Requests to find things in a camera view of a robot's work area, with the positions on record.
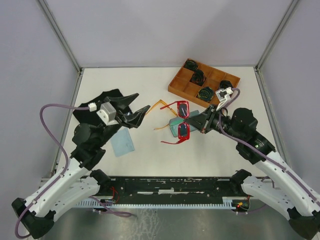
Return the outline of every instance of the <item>robotic arm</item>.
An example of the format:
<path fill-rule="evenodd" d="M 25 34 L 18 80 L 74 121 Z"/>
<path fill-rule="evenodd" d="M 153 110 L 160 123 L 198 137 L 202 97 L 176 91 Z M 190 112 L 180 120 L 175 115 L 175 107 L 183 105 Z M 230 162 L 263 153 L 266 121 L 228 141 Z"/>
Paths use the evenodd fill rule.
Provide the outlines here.
<path fill-rule="evenodd" d="M 265 172 L 281 190 L 271 188 L 244 169 L 231 177 L 234 186 L 277 210 L 300 236 L 312 239 L 320 230 L 320 195 L 285 163 L 275 147 L 256 130 L 258 120 L 251 110 L 238 108 L 231 118 L 222 115 L 221 109 L 223 105 L 228 106 L 228 96 L 233 93 L 230 90 L 217 92 L 222 104 L 210 105 L 204 112 L 184 122 L 201 133 L 215 130 L 237 141 L 235 149 L 239 154 Z"/>
<path fill-rule="evenodd" d="M 103 145 L 123 126 L 138 128 L 149 109 L 149 105 L 130 114 L 125 109 L 133 102 L 138 93 L 123 97 L 107 97 L 102 102 L 90 103 L 89 110 L 101 118 L 98 126 L 81 123 L 72 141 L 76 149 L 71 153 L 69 164 L 62 167 L 51 179 L 26 199 L 17 198 L 12 202 L 19 222 L 25 226 L 34 239 L 44 236 L 54 223 L 70 208 L 92 195 L 106 195 L 111 179 L 100 169 L 92 170 L 105 154 Z M 88 175 L 79 186 L 71 185 L 84 175 Z"/>

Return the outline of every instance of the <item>white tabletop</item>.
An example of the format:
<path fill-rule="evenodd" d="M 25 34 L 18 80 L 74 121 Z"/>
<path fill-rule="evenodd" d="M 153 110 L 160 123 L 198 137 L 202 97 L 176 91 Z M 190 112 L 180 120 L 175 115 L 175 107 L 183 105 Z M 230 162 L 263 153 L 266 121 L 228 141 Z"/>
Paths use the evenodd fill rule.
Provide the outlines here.
<path fill-rule="evenodd" d="M 228 108 L 229 115 L 239 107 L 251 109 L 258 120 L 257 130 L 275 144 L 253 67 L 217 68 L 241 78 L 238 85 L 241 94 Z M 182 100 L 168 92 L 168 85 L 178 70 L 178 67 L 86 68 L 75 106 L 112 89 L 120 89 L 124 96 L 140 94 L 130 105 L 132 111 L 152 106 L 160 99 L 166 103 Z M 176 142 L 177 138 L 169 127 L 153 130 L 174 117 L 169 110 L 159 108 L 152 110 L 139 128 L 129 129 L 133 152 L 115 157 L 109 141 L 103 147 L 106 153 L 95 169 L 101 169 L 109 176 L 230 177 L 240 169 L 257 177 L 266 175 L 238 154 L 235 141 L 213 130 L 207 134 L 193 131 L 190 140 L 178 145 L 160 143 Z M 194 110 L 202 112 L 205 108 L 190 102 L 190 111 Z M 72 137 L 77 124 L 72 116 L 64 144 L 68 154 L 76 147 Z M 64 162 L 62 155 L 58 167 Z"/>

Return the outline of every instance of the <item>wooden box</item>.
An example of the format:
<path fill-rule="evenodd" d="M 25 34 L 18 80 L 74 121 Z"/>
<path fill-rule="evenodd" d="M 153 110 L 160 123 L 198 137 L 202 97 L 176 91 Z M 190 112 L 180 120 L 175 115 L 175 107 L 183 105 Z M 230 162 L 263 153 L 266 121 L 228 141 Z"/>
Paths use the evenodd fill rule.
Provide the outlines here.
<path fill-rule="evenodd" d="M 175 77 L 173 78 L 173 80 L 168 86 L 168 91 L 170 93 L 178 95 L 195 104 L 198 104 L 202 107 L 207 108 L 211 104 L 218 105 L 219 100 L 216 96 L 216 93 L 214 93 L 214 96 L 210 102 L 206 102 L 197 98 L 198 92 L 202 88 L 210 87 L 214 92 L 216 92 L 219 89 L 220 82 L 222 80 L 228 80 L 231 82 L 234 88 L 237 87 L 240 81 L 239 77 L 231 75 L 227 72 L 218 70 L 214 67 L 205 65 L 201 62 L 198 62 L 198 61 L 195 61 L 195 62 L 197 63 L 197 69 L 202 70 L 204 73 L 205 81 L 203 85 L 199 86 L 190 82 L 191 77 L 194 74 L 194 71 L 184 68 L 184 64 L 183 64 L 183 66 L 180 68 L 180 70 L 178 71 L 178 73 L 175 75 Z"/>

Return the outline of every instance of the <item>sunglasses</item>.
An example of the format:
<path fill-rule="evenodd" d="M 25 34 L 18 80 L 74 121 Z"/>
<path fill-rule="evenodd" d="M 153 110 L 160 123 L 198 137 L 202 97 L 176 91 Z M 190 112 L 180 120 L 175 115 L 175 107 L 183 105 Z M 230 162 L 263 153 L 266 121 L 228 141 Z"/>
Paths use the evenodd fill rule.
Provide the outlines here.
<path fill-rule="evenodd" d="M 173 103 L 170 103 L 166 106 L 161 107 L 160 109 L 168 108 L 169 106 L 177 104 L 177 112 L 178 116 L 183 119 L 187 119 L 189 117 L 190 111 L 189 111 L 189 102 L 188 101 L 174 101 Z M 181 144 L 184 141 L 188 140 L 190 138 L 190 126 L 188 123 L 182 122 L 178 125 L 178 138 L 179 141 L 176 143 L 173 142 L 167 142 L 167 141 L 161 141 L 161 143 L 165 144 Z"/>

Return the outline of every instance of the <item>dark lens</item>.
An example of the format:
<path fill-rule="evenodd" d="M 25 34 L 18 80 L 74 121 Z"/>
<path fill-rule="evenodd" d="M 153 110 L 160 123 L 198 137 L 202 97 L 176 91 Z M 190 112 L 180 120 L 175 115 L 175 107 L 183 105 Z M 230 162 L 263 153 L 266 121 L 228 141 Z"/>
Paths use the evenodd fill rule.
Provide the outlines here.
<path fill-rule="evenodd" d="M 181 137 L 186 137 L 188 135 L 188 129 L 185 123 L 179 125 L 179 134 Z"/>
<path fill-rule="evenodd" d="M 179 117 L 184 118 L 188 115 L 188 106 L 185 103 L 179 104 Z"/>

